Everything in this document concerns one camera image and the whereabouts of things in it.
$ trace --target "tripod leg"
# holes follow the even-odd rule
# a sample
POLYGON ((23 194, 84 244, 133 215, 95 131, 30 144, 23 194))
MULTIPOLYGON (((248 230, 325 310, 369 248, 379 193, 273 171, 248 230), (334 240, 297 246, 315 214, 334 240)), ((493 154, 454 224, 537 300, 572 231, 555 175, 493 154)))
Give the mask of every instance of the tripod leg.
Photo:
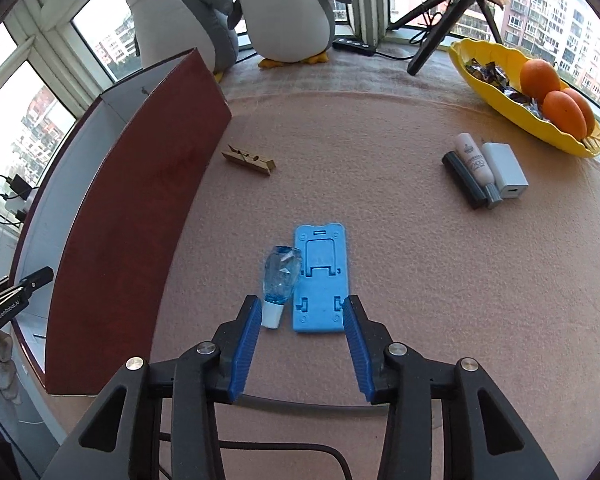
POLYGON ((421 14, 424 14, 428 10, 433 9, 436 5, 441 4, 442 2, 446 2, 447 0, 425 0, 415 9, 407 12, 403 17, 401 17, 397 22, 389 25, 389 30, 398 30, 399 28, 405 26, 411 20, 414 20, 421 14))
POLYGON ((431 29, 427 39, 424 40, 416 55, 409 62, 409 66, 407 67, 409 74, 416 75, 418 73, 427 59, 433 54, 433 51, 437 49, 440 42, 445 39, 445 36, 474 2, 475 0, 454 0, 442 18, 440 18, 440 21, 431 29))
POLYGON ((493 14, 491 13, 491 9, 487 5, 486 0, 475 0, 480 7, 480 10, 484 14, 484 19, 487 20, 487 25, 491 29, 491 33, 493 34, 493 39, 496 40, 496 43, 502 43, 502 38, 500 37, 500 31, 498 30, 498 26, 496 25, 496 20, 493 19, 493 14))

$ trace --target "blue bottle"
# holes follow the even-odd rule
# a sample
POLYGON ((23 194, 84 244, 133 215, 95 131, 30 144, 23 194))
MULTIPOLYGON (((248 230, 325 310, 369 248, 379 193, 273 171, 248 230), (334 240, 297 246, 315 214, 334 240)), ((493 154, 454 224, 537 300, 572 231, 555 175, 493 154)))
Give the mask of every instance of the blue bottle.
POLYGON ((276 246, 264 264, 262 326, 278 328, 285 303, 291 299, 300 276, 302 256, 293 247, 276 246))

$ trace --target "orange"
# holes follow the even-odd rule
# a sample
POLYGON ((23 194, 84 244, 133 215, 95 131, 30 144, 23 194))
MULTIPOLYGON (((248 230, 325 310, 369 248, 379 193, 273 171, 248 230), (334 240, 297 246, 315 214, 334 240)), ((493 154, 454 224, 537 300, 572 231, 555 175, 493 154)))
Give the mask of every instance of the orange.
POLYGON ((563 92, 567 94, 571 99, 576 101, 578 108, 580 108, 580 111, 584 116, 584 121, 587 123, 587 135, 590 135, 593 131, 593 128, 596 127, 596 118, 593 115, 593 110, 591 109, 591 106, 589 106, 587 100, 577 90, 574 90, 573 88, 565 88, 563 92))
POLYGON ((560 89, 560 78, 544 59, 529 59, 520 69, 520 89, 542 103, 545 95, 560 89))
POLYGON ((576 140, 587 136, 587 122, 580 107, 568 94, 560 91, 549 92, 542 103, 542 114, 560 131, 570 134, 576 140))

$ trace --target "pink carpet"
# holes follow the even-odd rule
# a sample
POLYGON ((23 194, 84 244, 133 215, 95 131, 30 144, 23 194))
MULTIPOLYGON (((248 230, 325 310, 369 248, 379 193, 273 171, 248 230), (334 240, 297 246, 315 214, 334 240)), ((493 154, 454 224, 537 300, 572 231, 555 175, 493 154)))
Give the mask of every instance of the pink carpet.
MULTIPOLYGON (((171 265, 152 361, 208 339, 246 294, 259 294, 264 257, 291 244, 296 226, 341 222, 350 291, 369 317, 427 358, 477 358, 561 480, 586 478, 600 458, 600 164, 461 106, 469 97, 458 95, 454 104, 334 92, 232 99, 220 149, 249 148, 278 168, 267 178, 219 151, 212 158, 171 265), (468 207, 440 163, 463 131, 512 146, 530 184, 521 200, 468 207)), ((263 329, 246 393, 364 401, 344 336, 295 334, 289 311, 279 330, 263 329)), ((164 415, 168 428, 168 404, 164 415)), ((328 444, 356 480, 376 477, 382 418, 219 406, 218 421, 221 438, 328 444)), ((342 478, 335 460, 310 452, 223 456, 228 480, 342 478)), ((432 478, 442 478, 442 430, 432 478)))

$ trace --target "penguin foot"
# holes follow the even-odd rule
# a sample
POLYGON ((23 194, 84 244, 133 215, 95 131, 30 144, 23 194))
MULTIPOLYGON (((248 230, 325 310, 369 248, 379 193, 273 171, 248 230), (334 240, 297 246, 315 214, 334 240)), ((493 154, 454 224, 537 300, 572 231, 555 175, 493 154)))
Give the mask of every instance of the penguin foot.
POLYGON ((260 68, 275 68, 277 66, 285 66, 285 65, 286 65, 286 63, 283 63, 282 61, 276 61, 274 59, 268 59, 268 58, 265 58, 261 62, 258 63, 258 66, 260 68))
POLYGON ((326 63, 329 60, 329 56, 327 56, 326 51, 321 52, 320 54, 316 54, 315 56, 308 57, 307 59, 303 59, 303 63, 307 63, 310 65, 315 65, 316 63, 326 63))

